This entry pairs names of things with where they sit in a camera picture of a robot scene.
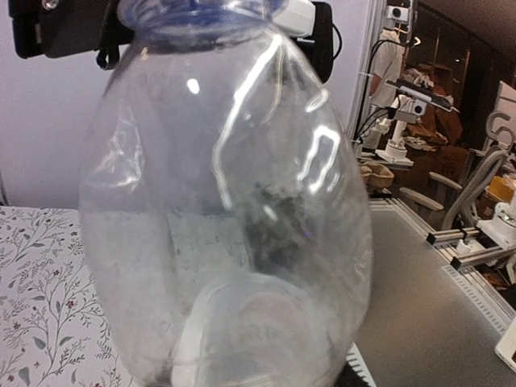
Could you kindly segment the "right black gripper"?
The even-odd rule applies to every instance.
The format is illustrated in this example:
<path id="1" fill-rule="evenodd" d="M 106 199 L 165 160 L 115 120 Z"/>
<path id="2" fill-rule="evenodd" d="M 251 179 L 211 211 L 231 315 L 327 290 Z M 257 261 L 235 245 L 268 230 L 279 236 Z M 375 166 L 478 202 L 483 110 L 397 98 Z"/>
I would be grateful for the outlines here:
<path id="1" fill-rule="evenodd" d="M 129 44 L 134 32 L 117 15 L 111 0 L 10 0 L 13 41 L 18 57 L 51 59 L 96 52 L 101 69 L 113 69 L 119 48 Z"/>

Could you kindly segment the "clear plastic Pepsi bottle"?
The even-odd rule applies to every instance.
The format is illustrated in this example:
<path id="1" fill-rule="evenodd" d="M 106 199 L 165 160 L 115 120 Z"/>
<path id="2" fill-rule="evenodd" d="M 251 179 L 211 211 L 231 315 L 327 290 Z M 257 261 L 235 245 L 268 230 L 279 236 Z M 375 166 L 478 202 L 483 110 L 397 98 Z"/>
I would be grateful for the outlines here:
<path id="1" fill-rule="evenodd" d="M 332 386 L 368 309 L 368 196 L 282 1 L 121 1 L 81 237 L 141 386 Z"/>

